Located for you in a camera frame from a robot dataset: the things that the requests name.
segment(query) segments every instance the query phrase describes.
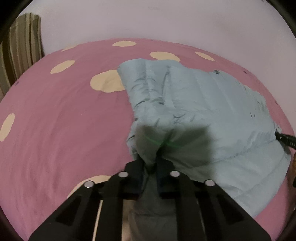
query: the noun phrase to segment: cream polka dot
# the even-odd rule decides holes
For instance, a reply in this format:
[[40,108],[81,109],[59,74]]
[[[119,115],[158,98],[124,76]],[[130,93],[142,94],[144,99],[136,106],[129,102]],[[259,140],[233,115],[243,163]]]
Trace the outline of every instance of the cream polka dot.
[[74,189],[69,193],[67,198],[69,198],[74,192],[76,192],[77,189],[80,188],[86,181],[90,180],[90,181],[93,181],[94,183],[102,183],[102,182],[108,181],[109,178],[110,178],[110,176],[103,176],[102,175],[102,176],[95,176],[95,177],[85,179],[74,187]]
[[14,113],[11,113],[6,117],[5,121],[2,124],[1,130],[0,130],[0,141],[1,142],[4,141],[5,138],[8,136],[14,121],[15,121]]
[[211,60],[211,61],[215,61],[211,56],[205,54],[205,53],[201,53],[201,52],[195,52],[197,55],[199,55],[202,58],[205,58],[207,60]]
[[95,75],[91,78],[90,85],[94,90],[106,93],[124,90],[120,76],[114,69]]
[[137,43],[132,42],[132,41],[119,41],[113,44],[113,46],[117,46],[117,47],[128,47],[128,46],[134,46]]
[[54,68],[52,68],[50,73],[51,74],[60,73],[60,72],[64,71],[66,68],[69,68],[74,63],[75,63],[75,60],[67,60],[65,62],[62,62],[62,63],[58,64],[57,66],[55,66]]
[[76,45],[68,46],[68,47],[64,48],[64,49],[62,50],[62,52],[63,52],[63,51],[66,51],[66,50],[68,50],[68,49],[75,48],[76,46],[77,46],[77,44],[76,44]]
[[171,59],[171,60],[176,60],[180,62],[180,58],[174,55],[173,53],[158,51],[158,52],[151,52],[150,56],[158,60]]

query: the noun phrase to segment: pink surface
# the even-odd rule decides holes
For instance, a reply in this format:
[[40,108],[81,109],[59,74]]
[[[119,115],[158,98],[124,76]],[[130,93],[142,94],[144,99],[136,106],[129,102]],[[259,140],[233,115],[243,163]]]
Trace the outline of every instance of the pink surface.
[[[265,96],[273,119],[284,133],[294,134],[280,106],[265,86],[244,68],[217,55],[185,45],[129,39],[135,46],[114,47],[116,40],[80,44],[47,55],[18,80],[0,103],[0,123],[15,114],[11,131],[0,142],[0,205],[24,240],[82,180],[113,175],[131,161],[126,138],[133,113],[125,91],[104,93],[90,87],[96,74],[116,69],[126,60],[165,51],[186,67],[222,70]],[[203,59],[195,51],[210,55]],[[66,60],[75,63],[50,74]],[[285,180],[256,218],[272,239],[282,230],[292,202]]]

